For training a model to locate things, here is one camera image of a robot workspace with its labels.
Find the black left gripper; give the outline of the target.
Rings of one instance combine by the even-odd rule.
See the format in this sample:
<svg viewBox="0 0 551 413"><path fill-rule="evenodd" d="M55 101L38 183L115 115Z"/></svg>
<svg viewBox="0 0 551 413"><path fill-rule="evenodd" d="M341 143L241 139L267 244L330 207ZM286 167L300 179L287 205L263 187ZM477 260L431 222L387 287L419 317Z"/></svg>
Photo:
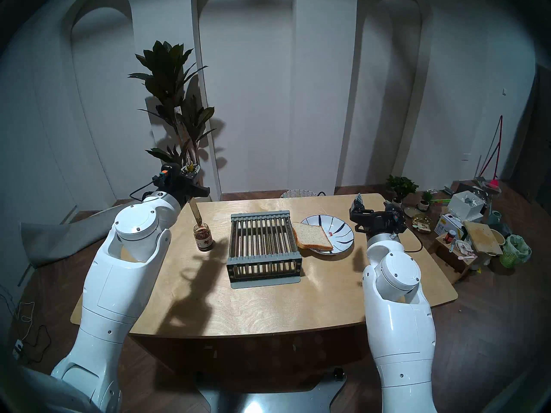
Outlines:
<svg viewBox="0 0 551 413"><path fill-rule="evenodd" d="M189 171L190 169L191 167L187 165L181 167L177 163L165 163L159 175L153 177L153 185L157 187L157 191L171 195L178 202L209 197L210 188L199 186L190 179L198 177L201 166L194 165L192 172Z"/></svg>

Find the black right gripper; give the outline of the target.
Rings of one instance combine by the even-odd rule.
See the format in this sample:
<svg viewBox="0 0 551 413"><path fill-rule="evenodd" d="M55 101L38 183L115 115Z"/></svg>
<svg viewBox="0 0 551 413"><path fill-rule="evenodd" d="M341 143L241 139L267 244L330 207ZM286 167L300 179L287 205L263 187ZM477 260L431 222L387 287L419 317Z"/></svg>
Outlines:
<svg viewBox="0 0 551 413"><path fill-rule="evenodd" d="M390 234L387 211L365 209L362 196L359 194L354 198L349 218L355 223L355 231L365 233L368 237Z"/></svg>

